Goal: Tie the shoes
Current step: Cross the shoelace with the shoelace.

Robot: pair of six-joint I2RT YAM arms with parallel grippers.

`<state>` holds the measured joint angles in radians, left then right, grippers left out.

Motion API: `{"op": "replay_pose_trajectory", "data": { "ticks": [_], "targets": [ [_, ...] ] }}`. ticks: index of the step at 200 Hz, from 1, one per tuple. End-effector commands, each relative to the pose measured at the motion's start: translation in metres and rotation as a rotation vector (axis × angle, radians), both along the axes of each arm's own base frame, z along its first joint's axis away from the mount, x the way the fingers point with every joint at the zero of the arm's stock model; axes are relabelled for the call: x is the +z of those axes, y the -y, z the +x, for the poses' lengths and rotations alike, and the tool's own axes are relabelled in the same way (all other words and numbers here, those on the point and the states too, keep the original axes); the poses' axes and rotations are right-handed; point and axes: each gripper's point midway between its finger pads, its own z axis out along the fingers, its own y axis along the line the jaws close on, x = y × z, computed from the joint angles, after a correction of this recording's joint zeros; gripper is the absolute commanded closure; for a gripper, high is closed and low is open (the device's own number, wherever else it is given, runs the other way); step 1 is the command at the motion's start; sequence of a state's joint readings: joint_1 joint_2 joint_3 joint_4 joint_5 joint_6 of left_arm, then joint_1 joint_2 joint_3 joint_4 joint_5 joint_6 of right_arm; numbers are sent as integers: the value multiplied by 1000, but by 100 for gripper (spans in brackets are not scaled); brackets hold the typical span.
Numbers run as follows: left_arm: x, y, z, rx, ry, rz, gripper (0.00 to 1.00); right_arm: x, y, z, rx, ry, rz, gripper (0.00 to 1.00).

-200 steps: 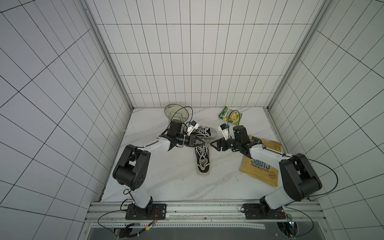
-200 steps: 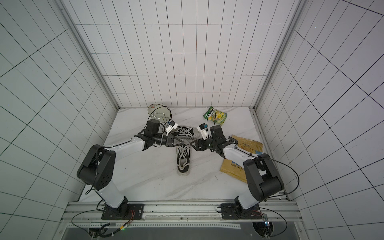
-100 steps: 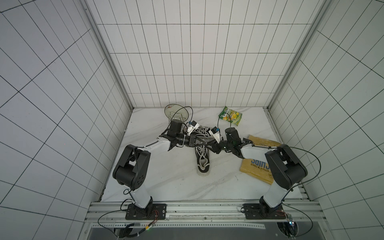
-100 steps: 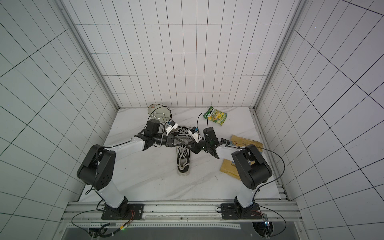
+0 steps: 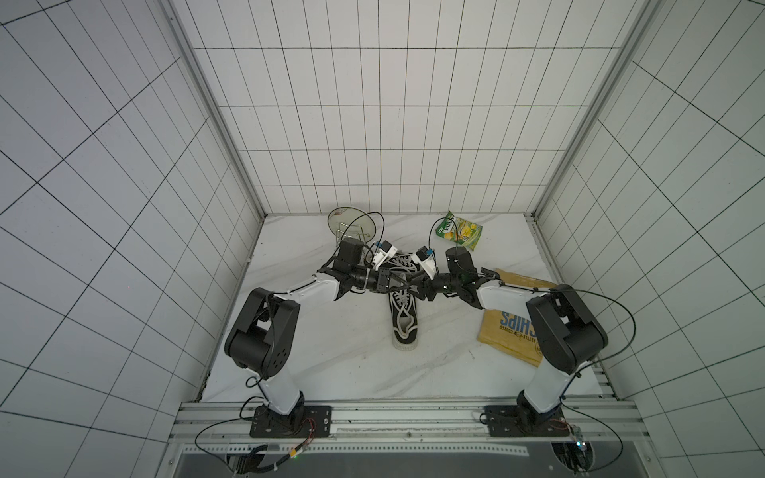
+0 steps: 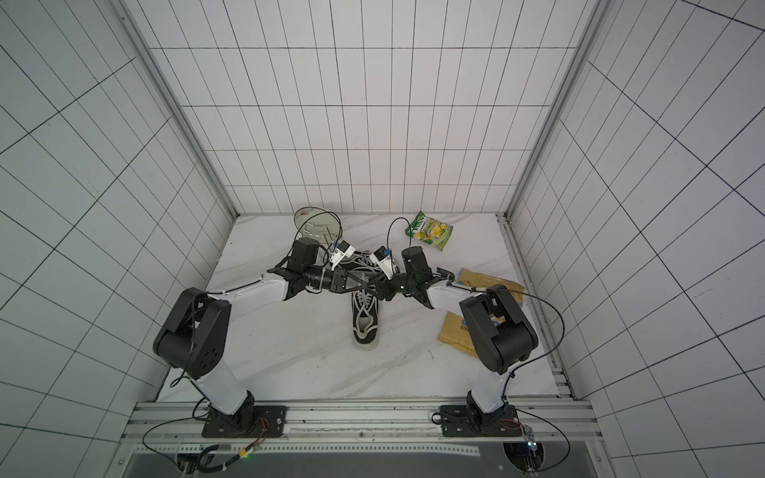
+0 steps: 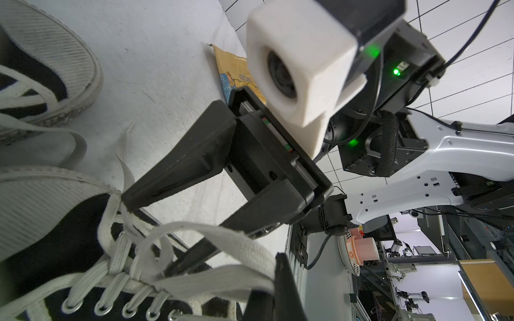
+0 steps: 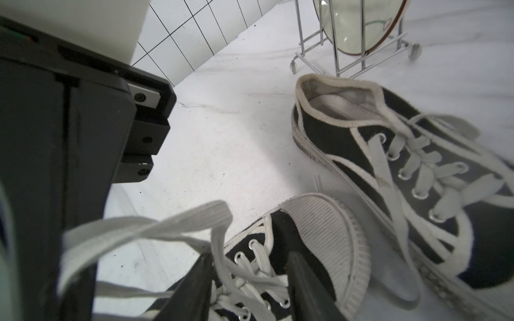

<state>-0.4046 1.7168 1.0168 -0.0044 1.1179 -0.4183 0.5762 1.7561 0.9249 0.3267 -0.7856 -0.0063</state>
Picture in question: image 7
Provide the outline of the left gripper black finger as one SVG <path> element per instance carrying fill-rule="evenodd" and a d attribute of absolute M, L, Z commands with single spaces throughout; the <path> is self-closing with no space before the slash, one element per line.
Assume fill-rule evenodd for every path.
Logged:
<path fill-rule="evenodd" d="M 251 291 L 242 320 L 307 321 L 287 255 L 275 258 L 274 294 Z"/>

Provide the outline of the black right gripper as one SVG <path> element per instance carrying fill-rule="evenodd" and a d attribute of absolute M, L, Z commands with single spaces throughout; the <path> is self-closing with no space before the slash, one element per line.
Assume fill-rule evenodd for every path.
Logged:
<path fill-rule="evenodd" d="M 255 235 L 293 224 L 323 204 L 333 184 L 248 87 L 228 106 L 209 105 L 178 144 L 122 195 L 129 211 L 175 195 L 225 168 L 248 200 L 220 226 L 197 226 L 204 238 L 171 263 L 164 276 L 187 274 L 221 251 L 232 256 Z"/>

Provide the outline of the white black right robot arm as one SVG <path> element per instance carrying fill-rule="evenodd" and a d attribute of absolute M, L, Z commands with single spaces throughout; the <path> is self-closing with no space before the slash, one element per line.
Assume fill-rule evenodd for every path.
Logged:
<path fill-rule="evenodd" d="M 122 196 L 137 211 L 227 171 L 247 199 L 222 226 L 341 234 L 446 205 L 510 218 L 513 124 L 411 109 L 449 63 L 404 19 L 404 1 L 267 1 L 246 22 L 250 74 L 207 107 Z"/>

